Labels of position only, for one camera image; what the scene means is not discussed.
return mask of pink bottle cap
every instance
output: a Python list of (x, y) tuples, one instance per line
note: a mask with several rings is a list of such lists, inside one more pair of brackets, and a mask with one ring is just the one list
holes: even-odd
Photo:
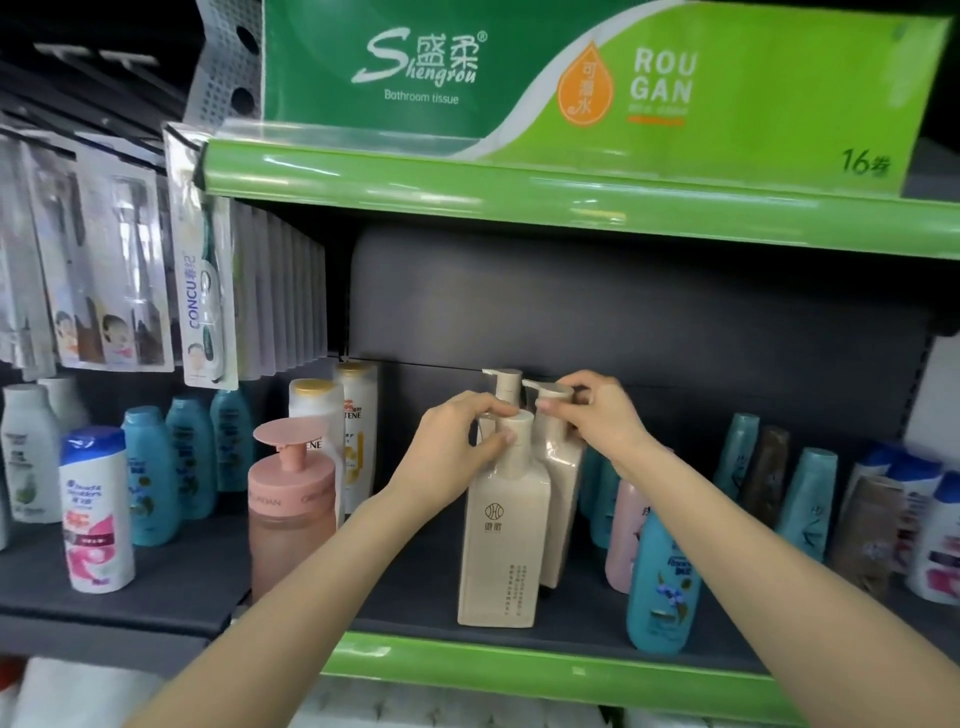
[(253, 463), (248, 473), (248, 505), (253, 512), (289, 518), (319, 506), (321, 496), (333, 488), (334, 464), (306, 446), (324, 435), (326, 423), (320, 417), (273, 420), (253, 431), (254, 438), (277, 450), (276, 455)]

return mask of blue shampoo bottle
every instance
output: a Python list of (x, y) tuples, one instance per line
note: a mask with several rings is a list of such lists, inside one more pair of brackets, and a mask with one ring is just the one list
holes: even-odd
[(221, 389), (210, 404), (217, 448), (217, 490), (246, 493), (247, 473), (253, 465), (253, 422), (239, 389)]
[(640, 534), (627, 602), (627, 634), (642, 652), (675, 655), (686, 644), (703, 580), (652, 512)]
[(196, 397), (174, 397), (167, 412), (167, 429), (177, 454), (183, 517), (205, 519), (217, 504), (217, 454), (210, 415)]
[(743, 479), (747, 476), (759, 429), (760, 418), (757, 415), (737, 412), (727, 430), (727, 440), (713, 476), (713, 485), (733, 501), (739, 497)]
[(170, 434), (160, 410), (152, 406), (128, 409), (123, 431), (133, 544), (161, 546), (180, 530), (180, 494)]
[(827, 547), (827, 528), (836, 481), (836, 453), (826, 449), (804, 448), (777, 523), (777, 533), (821, 564)]
[(593, 504), (597, 500), (597, 487), (600, 484), (600, 469), (603, 467), (603, 455), (587, 446), (584, 460), (580, 464), (580, 495), (578, 505), (582, 516), (593, 515)]
[(597, 481), (596, 501), (590, 514), (590, 539), (600, 548), (610, 548), (610, 534), (613, 531), (613, 513), (616, 511), (616, 493), (620, 487), (620, 476), (616, 474), (613, 463), (600, 456), (600, 477)]

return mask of pump dispenser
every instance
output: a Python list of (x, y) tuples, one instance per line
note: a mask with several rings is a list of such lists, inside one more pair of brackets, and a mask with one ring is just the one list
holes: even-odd
[(276, 455), (253, 464), (248, 478), (254, 602), (337, 530), (334, 462), (307, 449), (325, 435), (320, 417), (273, 420), (253, 431), (276, 447)]
[(457, 621), (473, 627), (532, 627), (550, 512), (550, 476), (531, 452), (534, 416), (498, 417), (516, 435), (467, 491)]
[[(573, 388), (565, 384), (523, 380), (523, 386), (537, 391), (537, 399), (573, 401)], [(570, 528), (577, 511), (580, 464), (586, 444), (570, 436), (570, 425), (538, 410), (534, 417), (533, 453), (550, 475), (550, 515), (543, 547), (540, 583), (556, 589), (564, 573), (570, 546)]]
[[(485, 375), (496, 377), (496, 389), (493, 394), (498, 400), (504, 400), (514, 407), (520, 405), (520, 381), (523, 379), (523, 372), (519, 369), (484, 369), (481, 370)], [(493, 415), (481, 415), (477, 419), (477, 442), (479, 445), (485, 437), (490, 437), (495, 432)]]

